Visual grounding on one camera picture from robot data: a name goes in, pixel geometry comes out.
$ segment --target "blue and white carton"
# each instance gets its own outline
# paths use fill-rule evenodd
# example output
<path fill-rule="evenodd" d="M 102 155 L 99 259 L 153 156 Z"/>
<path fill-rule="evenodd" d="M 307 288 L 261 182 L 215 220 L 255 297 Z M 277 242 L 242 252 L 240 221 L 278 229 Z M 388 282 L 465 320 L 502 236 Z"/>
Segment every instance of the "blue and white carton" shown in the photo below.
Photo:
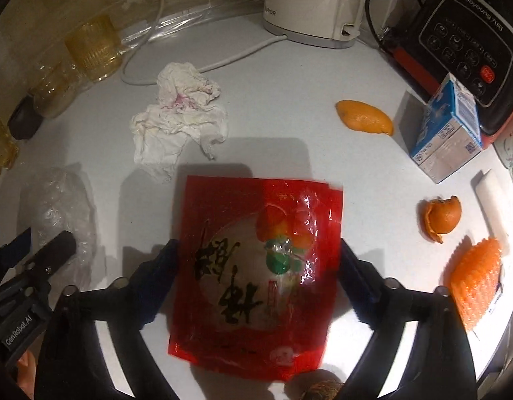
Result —
<path fill-rule="evenodd" d="M 440 183 L 482 152 L 475 98 L 451 73 L 426 106 L 410 156 Z"/>

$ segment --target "black button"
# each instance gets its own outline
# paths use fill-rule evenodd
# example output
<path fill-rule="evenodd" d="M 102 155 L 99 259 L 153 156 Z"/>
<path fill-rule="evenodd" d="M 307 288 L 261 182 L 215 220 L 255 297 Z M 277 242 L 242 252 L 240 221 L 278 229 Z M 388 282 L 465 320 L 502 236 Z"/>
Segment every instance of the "black button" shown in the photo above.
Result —
<path fill-rule="evenodd" d="M 441 42 L 436 36 L 430 36 L 426 41 L 426 44 L 429 46 L 430 49 L 436 51 L 440 48 Z"/>
<path fill-rule="evenodd" d="M 471 68 L 467 63 L 460 62 L 457 70 L 458 74 L 464 79 L 468 79 L 469 75 L 471 75 Z"/>
<path fill-rule="evenodd" d="M 470 65 L 476 66 L 479 64 L 480 57 L 479 55 L 470 49 L 468 49 L 468 52 L 465 53 L 465 59 L 469 62 Z"/>
<path fill-rule="evenodd" d="M 465 40 L 470 40 L 471 39 L 471 35 L 465 31 L 462 27 L 458 27 L 457 29 L 457 32 L 460 36 L 462 36 Z"/>
<path fill-rule="evenodd" d="M 460 36 L 455 35 L 455 34 L 453 34 L 451 36 L 449 44 L 451 45 L 451 47 L 453 47 L 453 49 L 455 49 L 457 51 L 460 51 L 462 49 L 462 47 L 464 46 L 464 44 L 462 42 L 462 38 Z"/>
<path fill-rule="evenodd" d="M 447 17 L 444 18 L 445 23 L 451 27 L 452 29 L 456 28 L 456 22 L 454 22 L 452 19 L 449 19 Z"/>
<path fill-rule="evenodd" d="M 443 38 L 447 36 L 447 27 L 445 27 L 443 24 L 436 24 L 436 27 L 434 27 L 434 31 Z"/>
<path fill-rule="evenodd" d="M 497 61 L 495 61 L 495 59 L 492 57 L 490 53 L 484 53 L 484 60 L 486 60 L 492 68 L 495 69 L 497 67 Z"/>
<path fill-rule="evenodd" d="M 484 92 L 486 91 L 486 84 L 484 81 L 480 78 L 475 78 L 471 84 L 473 85 L 473 93 L 477 96 L 484 95 Z"/>
<path fill-rule="evenodd" d="M 479 41 L 477 41 L 477 39 L 475 38 L 471 38 L 471 40 L 469 41 L 469 43 L 471 44 L 471 46 L 473 48 L 475 48 L 477 50 L 477 52 L 479 54 L 482 54 L 484 52 L 484 47 L 479 43 Z"/>
<path fill-rule="evenodd" d="M 444 48 L 444 50 L 441 52 L 441 56 L 447 63 L 452 63 L 455 61 L 455 53 L 452 49 Z"/>

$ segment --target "orange mesh sponge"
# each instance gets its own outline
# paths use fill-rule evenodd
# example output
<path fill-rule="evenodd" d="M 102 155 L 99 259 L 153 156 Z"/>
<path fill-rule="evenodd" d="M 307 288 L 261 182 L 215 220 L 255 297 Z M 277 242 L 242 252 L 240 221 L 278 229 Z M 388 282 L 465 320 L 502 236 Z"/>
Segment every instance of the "orange mesh sponge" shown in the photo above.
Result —
<path fill-rule="evenodd" d="M 501 246 L 484 239 L 465 253 L 450 276 L 449 289 L 466 331 L 474 328 L 495 296 L 501 271 Z"/>

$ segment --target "joyoung logo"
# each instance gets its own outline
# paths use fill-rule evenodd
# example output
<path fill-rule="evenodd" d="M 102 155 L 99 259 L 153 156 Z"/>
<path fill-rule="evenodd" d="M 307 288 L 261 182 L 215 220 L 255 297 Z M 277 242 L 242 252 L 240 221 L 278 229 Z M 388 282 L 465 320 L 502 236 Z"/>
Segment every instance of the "joyoung logo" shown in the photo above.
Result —
<path fill-rule="evenodd" d="M 467 3 L 469 3 L 471 7 L 473 7 L 474 9 L 478 10 L 484 16 L 484 18 L 486 18 L 494 26 L 496 26 L 499 31 L 503 31 L 503 24 L 501 24 L 497 19 L 495 19 L 487 10 L 485 10 L 484 7 L 482 7 L 480 4 L 476 3 L 473 0 L 467 0 Z"/>
<path fill-rule="evenodd" d="M 20 334 L 24 331 L 26 327 L 29 326 L 29 324 L 33 321 L 33 318 L 29 315 L 21 321 L 21 323 L 12 331 L 12 334 L 10 334 L 10 337 L 8 337 L 5 340 L 5 344 L 7 346 L 10 346 L 12 343 L 14 343 L 14 340 L 20 336 Z"/>

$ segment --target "kettle base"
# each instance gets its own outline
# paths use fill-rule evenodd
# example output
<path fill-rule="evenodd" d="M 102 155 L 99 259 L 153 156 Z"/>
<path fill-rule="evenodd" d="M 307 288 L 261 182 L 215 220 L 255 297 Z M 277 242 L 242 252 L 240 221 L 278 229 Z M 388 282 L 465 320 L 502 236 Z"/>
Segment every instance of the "kettle base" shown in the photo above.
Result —
<path fill-rule="evenodd" d="M 335 40 L 335 39 L 327 39 L 321 38 L 317 36 L 310 36 L 309 34 L 297 33 L 295 31 L 290 31 L 287 29 L 283 29 L 281 27 L 277 27 L 276 25 L 271 24 L 265 19 L 262 20 L 263 26 L 270 33 L 275 36 L 286 36 L 288 40 L 293 42 L 298 42 L 299 44 L 319 46 L 321 48 L 334 48 L 334 49 L 343 49 L 349 48 L 354 44 L 353 40 Z"/>

